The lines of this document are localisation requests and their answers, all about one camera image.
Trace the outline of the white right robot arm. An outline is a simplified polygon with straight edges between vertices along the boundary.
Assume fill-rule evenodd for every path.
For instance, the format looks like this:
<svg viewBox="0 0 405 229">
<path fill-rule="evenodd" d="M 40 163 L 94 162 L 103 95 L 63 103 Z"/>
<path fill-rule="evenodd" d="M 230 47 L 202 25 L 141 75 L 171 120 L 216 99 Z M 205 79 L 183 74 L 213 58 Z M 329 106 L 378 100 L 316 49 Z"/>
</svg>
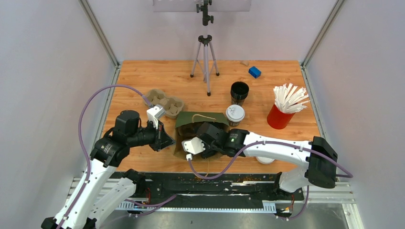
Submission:
<svg viewBox="0 0 405 229">
<path fill-rule="evenodd" d="M 204 122 L 196 137 L 191 139 L 191 145 L 183 148 L 194 155 L 219 152 L 231 158 L 262 157 L 295 164 L 297 168 L 281 173 L 272 187 L 278 199 L 285 199 L 310 184 L 335 188 L 338 155 L 322 137 L 315 136 L 312 141 L 290 141 L 237 128 L 225 131 Z"/>
</svg>

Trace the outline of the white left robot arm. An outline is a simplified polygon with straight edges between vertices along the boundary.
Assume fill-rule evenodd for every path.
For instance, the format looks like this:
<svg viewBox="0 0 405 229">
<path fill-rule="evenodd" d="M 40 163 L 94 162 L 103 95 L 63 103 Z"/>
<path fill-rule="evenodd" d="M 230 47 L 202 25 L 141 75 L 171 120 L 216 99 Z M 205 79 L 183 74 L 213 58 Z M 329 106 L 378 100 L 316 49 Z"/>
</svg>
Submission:
<svg viewBox="0 0 405 229">
<path fill-rule="evenodd" d="M 104 184 L 116 171 L 130 149 L 149 145 L 156 152 L 175 144 L 159 120 L 165 109 L 156 105 L 147 110 L 148 121 L 141 126 L 139 113 L 125 110 L 117 116 L 114 127 L 96 141 L 90 154 L 90 165 L 79 186 L 54 217 L 46 218 L 43 229 L 99 229 L 107 217 L 131 195 L 141 197 L 146 192 L 145 176 L 130 169 L 119 182 L 98 199 Z"/>
</svg>

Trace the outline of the green paper bag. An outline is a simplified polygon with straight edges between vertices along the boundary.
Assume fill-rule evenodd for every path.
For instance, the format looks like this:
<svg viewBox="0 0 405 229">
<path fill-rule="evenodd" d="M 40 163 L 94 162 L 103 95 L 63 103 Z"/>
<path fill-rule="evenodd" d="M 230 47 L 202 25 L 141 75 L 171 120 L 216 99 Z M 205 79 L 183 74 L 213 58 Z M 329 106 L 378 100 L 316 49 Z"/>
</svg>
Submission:
<svg viewBox="0 0 405 229">
<path fill-rule="evenodd" d="M 196 128 L 203 122 L 217 122 L 228 125 L 228 121 L 224 114 L 216 112 L 187 112 L 182 111 L 179 113 L 176 119 L 174 127 L 174 140 L 176 144 L 174 146 L 173 155 L 179 159 L 186 160 L 186 152 L 183 150 L 182 141 L 189 140 L 196 137 Z M 194 169 L 191 162 L 202 162 L 206 160 L 217 160 L 220 157 L 212 157 L 208 159 L 201 158 L 201 154 L 194 155 L 192 160 L 186 160 L 191 169 Z"/>
</svg>

